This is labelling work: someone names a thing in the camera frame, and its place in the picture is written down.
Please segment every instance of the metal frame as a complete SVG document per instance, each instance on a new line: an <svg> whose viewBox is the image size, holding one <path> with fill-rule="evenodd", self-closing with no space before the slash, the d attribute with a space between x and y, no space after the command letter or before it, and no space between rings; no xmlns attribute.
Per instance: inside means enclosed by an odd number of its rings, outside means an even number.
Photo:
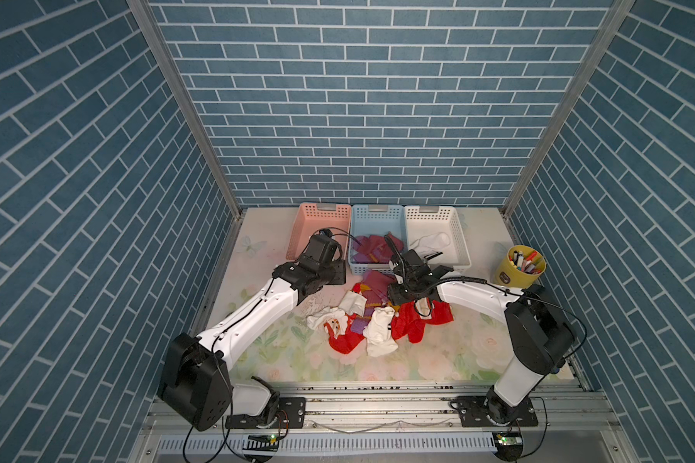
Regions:
<svg viewBox="0 0 695 463"><path fill-rule="evenodd" d="M134 15L134 19L139 24L139 29L141 29L141 34L147 40L149 49L157 60L157 65L162 72L162 76L170 87L170 91L173 92L173 97L176 99L180 111L185 117L185 121L190 128L190 132L193 134L195 142L198 144L198 148L201 150L206 164L208 164L213 178L216 184L219 186L219 190L222 191L224 200L229 205L232 210L232 215L234 218L239 218L241 216L242 209L237 202L237 198L232 191L229 181L226 175L224 175L224 170L219 162L219 158L216 155L213 144L206 134L203 122L198 116L198 111L195 109L193 100L188 93L183 78L175 65L175 60L173 55L170 53L170 49L162 36L162 30L157 24L152 8L149 6L148 0L127 0L131 13Z"/></svg>
<svg viewBox="0 0 695 463"><path fill-rule="evenodd" d="M620 29L633 4L634 0L613 0L608 13L602 19L602 24L600 24L600 29L597 30L592 44L587 48L579 68L576 69L574 77L571 78L564 97L561 98L561 102L554 110L553 115L551 115L551 120L548 122L543 134L541 134L540 139L538 139L538 144L533 149L527 165L520 172L517 183L502 206L502 214L505 217L511 217L512 212L517 208L522 195L533 180L540 164L548 155L551 145L553 145L554 140L559 135L564 122L566 122L569 114L574 109L576 101L584 91L592 74L594 74L594 70L597 69L597 65L605 55L605 51L608 50L610 42L613 41L615 33Z"/></svg>
<svg viewBox="0 0 695 463"><path fill-rule="evenodd" d="M341 431L380 433L458 433L502 431L506 428L463 428L459 416L448 401L458 395L486 394L488 385L469 382L301 382L280 383L273 386L283 396L305 397L307 400L305 426L291 430L294 434L323 436L333 432L328 426ZM549 431L600 431L616 456L628 456L630 447L620 422L602 392L585 392L575 384L547 384L538 386L533 397L543 397L548 410ZM544 422L542 403L533 400L539 420ZM129 461L151 463L162 436L184 435L190 424L166 403L156 400L142 424L139 439ZM538 428L524 428L533 431ZM218 427L202 434L217 436ZM231 431L231 439L252 431ZM614 459L616 463L630 463L629 459Z"/></svg>

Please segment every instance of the metal mounting plate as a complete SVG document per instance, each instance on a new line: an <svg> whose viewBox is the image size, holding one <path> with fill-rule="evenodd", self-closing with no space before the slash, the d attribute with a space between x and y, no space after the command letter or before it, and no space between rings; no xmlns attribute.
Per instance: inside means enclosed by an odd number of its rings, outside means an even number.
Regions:
<svg viewBox="0 0 695 463"><path fill-rule="evenodd" d="M286 412L289 429L301 429L304 427L304 412L306 398L281 397L278 399L278 409ZM234 415L232 419L227 416L227 428L230 429L262 429L257 427L257 421L249 415ZM278 428L278 420L270 426L270 429Z"/></svg>
<svg viewBox="0 0 695 463"><path fill-rule="evenodd" d="M461 426L464 428L482 428L489 426L499 426L489 419L484 402L486 395L460 395L456 397L456 402L460 410ZM521 428L538 426L533 404L529 397L525 397L519 405L519 416L517 423Z"/></svg>

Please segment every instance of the purple sock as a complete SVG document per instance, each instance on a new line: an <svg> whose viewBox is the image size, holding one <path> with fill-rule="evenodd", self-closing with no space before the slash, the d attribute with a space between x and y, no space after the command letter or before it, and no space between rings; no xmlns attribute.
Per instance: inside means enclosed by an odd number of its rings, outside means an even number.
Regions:
<svg viewBox="0 0 695 463"><path fill-rule="evenodd" d="M355 320L353 320L353 324L350 327L350 331L352 331L353 333L363 334L363 330L365 329L365 327L368 326L369 321L371 321L371 319L356 317Z"/></svg>

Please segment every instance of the cable tray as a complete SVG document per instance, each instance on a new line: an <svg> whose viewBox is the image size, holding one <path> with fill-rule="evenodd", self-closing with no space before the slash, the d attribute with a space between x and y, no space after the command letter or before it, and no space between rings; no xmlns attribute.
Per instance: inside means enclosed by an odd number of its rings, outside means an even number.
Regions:
<svg viewBox="0 0 695 463"><path fill-rule="evenodd" d="M248 434L230 435L232 449L242 453L247 445L250 455L278 456L337 456L365 455L370 453L466 453L496 452L490 432L464 433L364 433L343 435L335 433L291 434L281 442L277 453L257 450L265 444L250 441ZM183 450L185 435L166 435L160 438L158 455L179 455ZM192 436L185 453L188 455L212 455L222 444L221 436Z"/></svg>

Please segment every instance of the floor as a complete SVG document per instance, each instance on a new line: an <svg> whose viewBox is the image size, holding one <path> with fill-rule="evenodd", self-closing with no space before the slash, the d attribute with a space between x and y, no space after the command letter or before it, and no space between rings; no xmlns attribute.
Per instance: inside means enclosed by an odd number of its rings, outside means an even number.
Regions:
<svg viewBox="0 0 695 463"><path fill-rule="evenodd" d="M258 291L273 268L285 262L297 208L250 208L227 267L208 326L223 320ZM464 273L491 280L513 242L497 209L459 208L471 268ZM323 330L307 328L304 317L336 306L361 276L347 273L343 287L325 287L271 325L237 361L234 379L257 375L271 382L447 381L491 384L512 358L507 328L464 307L452 307L454 321L427 326L422 342L399 339L398 350L372 358L365 340L348 355L333 350ZM568 366L546 382L576 382Z"/></svg>

